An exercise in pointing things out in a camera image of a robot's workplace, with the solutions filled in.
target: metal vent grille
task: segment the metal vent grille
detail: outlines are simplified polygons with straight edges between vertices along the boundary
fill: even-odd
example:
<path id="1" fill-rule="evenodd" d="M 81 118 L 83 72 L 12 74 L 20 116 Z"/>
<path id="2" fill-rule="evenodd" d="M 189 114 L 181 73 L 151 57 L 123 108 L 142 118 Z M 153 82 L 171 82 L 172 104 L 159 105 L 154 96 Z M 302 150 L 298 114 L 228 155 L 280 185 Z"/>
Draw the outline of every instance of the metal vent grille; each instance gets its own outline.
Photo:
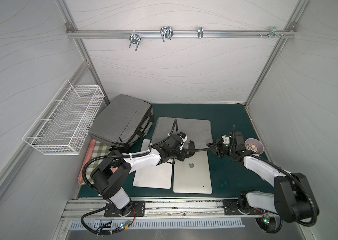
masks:
<path id="1" fill-rule="evenodd" d="M 124 219 L 109 220 L 92 220 L 86 221 L 89 227 L 98 228 L 105 223 L 112 222 L 111 228 L 117 228 Z M 169 229 L 169 228 L 233 228 L 245 227 L 240 217 L 230 218 L 186 218 L 186 219 L 136 219 L 129 227 L 130 229 Z M 70 230 L 85 229 L 79 220 L 73 220 Z"/>

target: gray mouse pad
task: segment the gray mouse pad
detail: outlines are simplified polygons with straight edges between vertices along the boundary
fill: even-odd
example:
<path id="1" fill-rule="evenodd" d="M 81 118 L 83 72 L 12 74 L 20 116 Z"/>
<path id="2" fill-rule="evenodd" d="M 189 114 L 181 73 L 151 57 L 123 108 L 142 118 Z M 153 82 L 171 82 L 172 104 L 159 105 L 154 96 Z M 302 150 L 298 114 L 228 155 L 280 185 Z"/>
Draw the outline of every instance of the gray mouse pad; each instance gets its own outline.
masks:
<path id="1" fill-rule="evenodd" d="M 213 142 L 209 120 L 159 117 L 153 132 L 152 143 L 164 140 L 168 136 L 175 119 L 178 123 L 178 132 L 184 132 L 188 136 L 184 148 L 188 148 L 189 140 L 194 142 L 196 149 L 207 148 L 206 144 Z"/>

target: white wire basket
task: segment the white wire basket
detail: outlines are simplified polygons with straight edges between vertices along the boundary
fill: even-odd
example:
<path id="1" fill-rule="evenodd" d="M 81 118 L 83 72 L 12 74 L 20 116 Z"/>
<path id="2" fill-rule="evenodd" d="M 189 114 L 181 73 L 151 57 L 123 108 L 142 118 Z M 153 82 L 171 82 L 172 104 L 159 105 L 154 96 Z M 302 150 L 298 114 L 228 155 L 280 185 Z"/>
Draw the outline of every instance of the white wire basket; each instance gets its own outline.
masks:
<path id="1" fill-rule="evenodd" d="M 23 137 L 44 155 L 79 155 L 104 99 L 97 85 L 67 82 Z"/>

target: metal clip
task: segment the metal clip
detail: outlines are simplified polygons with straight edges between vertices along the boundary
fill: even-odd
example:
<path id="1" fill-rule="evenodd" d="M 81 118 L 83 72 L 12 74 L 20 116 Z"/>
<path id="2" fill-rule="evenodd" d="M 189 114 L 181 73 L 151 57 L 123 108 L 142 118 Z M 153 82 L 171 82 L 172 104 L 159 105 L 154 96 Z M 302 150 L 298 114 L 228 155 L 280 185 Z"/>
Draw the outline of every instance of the metal clip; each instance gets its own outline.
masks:
<path id="1" fill-rule="evenodd" d="M 291 22 L 289 25 L 288 31 L 295 31 L 296 22 Z"/>
<path id="2" fill-rule="evenodd" d="M 266 36 L 268 38 L 272 38 L 273 36 L 277 36 L 279 38 L 281 37 L 281 35 L 276 34 L 276 27 L 274 27 L 274 26 L 270 29 L 270 32 L 268 34 L 266 34 Z"/>
<path id="3" fill-rule="evenodd" d="M 203 27 L 198 28 L 198 38 L 203 38 Z"/>
<path id="4" fill-rule="evenodd" d="M 74 32 L 73 24 L 71 24 L 71 23 L 65 23 L 65 26 L 66 26 L 66 32 L 67 32 L 67 33 L 72 33 L 72 32 Z"/>
<path id="5" fill-rule="evenodd" d="M 130 46 L 133 44 L 137 44 L 136 45 L 136 51 L 137 51 L 137 48 L 138 48 L 138 44 L 140 44 L 140 41 L 141 41 L 141 38 L 138 34 L 135 34 L 135 33 L 132 33 L 130 34 L 129 36 L 129 40 L 130 40 L 130 43 L 129 43 L 129 48 Z"/>
<path id="6" fill-rule="evenodd" d="M 171 36 L 173 36 L 173 29 L 171 26 L 165 26 L 160 29 L 162 41 L 165 42 L 165 37 L 169 38 L 171 40 Z"/>

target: aluminum frame rail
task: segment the aluminum frame rail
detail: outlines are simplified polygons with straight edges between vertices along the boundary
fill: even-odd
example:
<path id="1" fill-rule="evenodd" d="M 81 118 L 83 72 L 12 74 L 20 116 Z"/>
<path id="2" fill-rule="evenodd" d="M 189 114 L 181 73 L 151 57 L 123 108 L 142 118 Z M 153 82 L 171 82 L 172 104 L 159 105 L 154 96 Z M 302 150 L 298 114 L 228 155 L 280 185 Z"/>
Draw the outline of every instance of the aluminum frame rail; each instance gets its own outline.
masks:
<path id="1" fill-rule="evenodd" d="M 130 34 L 137 34 L 141 39 L 162 38 L 159 30 L 145 31 L 71 31 L 67 32 L 69 38 L 87 39 L 87 38 L 128 38 Z M 273 38 L 293 38 L 296 31 L 276 30 Z M 268 38 L 271 30 L 203 30 L 202 38 Z M 171 38 L 200 38 L 197 30 L 173 30 Z"/>

